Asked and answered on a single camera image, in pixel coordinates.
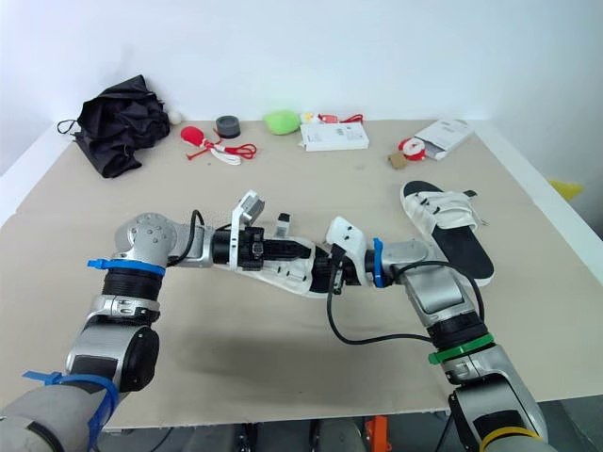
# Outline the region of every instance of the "yellow ring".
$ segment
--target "yellow ring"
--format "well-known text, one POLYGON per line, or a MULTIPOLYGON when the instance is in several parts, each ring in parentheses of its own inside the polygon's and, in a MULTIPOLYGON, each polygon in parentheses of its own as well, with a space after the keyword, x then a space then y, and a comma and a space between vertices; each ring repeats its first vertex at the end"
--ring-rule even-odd
POLYGON ((498 428, 492 432, 490 432, 480 444, 480 452, 484 452, 486 447, 495 439, 500 438, 505 435, 522 435, 522 436, 530 436, 535 440, 542 441, 543 439, 540 437, 538 433, 535 433, 527 428, 523 427, 503 427, 498 428))

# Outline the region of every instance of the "white box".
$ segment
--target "white box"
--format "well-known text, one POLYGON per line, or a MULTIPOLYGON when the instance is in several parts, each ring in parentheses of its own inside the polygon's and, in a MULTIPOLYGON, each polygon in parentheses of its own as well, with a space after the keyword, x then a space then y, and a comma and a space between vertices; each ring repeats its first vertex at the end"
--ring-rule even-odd
POLYGON ((368 137, 360 122, 302 124, 301 137, 308 152, 366 149, 368 137))
POLYGON ((441 160, 472 134, 471 127, 462 121, 440 120, 415 134, 415 137, 425 141, 428 157, 441 160))

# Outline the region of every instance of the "green ball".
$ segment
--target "green ball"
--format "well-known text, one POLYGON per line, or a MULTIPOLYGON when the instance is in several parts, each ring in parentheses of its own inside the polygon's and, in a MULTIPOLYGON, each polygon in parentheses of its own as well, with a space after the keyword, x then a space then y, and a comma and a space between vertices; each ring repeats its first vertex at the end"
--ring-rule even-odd
POLYGON ((287 135, 300 128, 300 116, 291 110, 278 110, 264 117, 268 130, 273 135, 287 135))

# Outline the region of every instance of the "small white ball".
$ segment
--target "small white ball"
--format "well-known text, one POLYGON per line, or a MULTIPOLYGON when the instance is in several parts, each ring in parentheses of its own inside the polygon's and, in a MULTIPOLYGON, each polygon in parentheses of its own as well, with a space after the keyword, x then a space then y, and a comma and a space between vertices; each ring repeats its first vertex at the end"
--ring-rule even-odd
POLYGON ((178 110, 168 111, 168 119, 171 125, 178 125, 182 122, 182 114, 178 110))

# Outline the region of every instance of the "blue ring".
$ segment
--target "blue ring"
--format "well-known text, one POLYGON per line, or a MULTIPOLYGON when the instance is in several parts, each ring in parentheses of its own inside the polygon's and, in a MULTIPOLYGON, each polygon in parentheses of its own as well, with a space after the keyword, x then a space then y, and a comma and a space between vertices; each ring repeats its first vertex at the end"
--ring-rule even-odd
POLYGON ((146 262, 130 261, 128 259, 111 259, 110 261, 107 259, 94 259, 88 261, 88 266, 93 266, 100 270, 106 270, 108 268, 133 268, 135 270, 150 271, 151 273, 156 273, 161 276, 166 274, 166 269, 163 266, 154 266, 152 264, 147 264, 146 262))
POLYGON ((25 372, 23 376, 26 379, 37 379, 44 382, 44 386, 52 386, 53 384, 61 384, 64 381, 89 381, 103 386, 106 389, 106 393, 109 396, 111 402, 111 414, 117 408, 120 403, 120 393, 115 386, 115 383, 105 377, 92 374, 73 374, 63 376, 60 372, 53 372, 51 374, 42 374, 41 372, 33 372, 31 370, 25 372))
POLYGON ((373 246, 375 247, 374 260, 373 260, 373 275, 375 287, 384 287, 383 284, 383 265, 381 262, 381 256, 383 253, 383 242, 377 237, 373 238, 373 246))

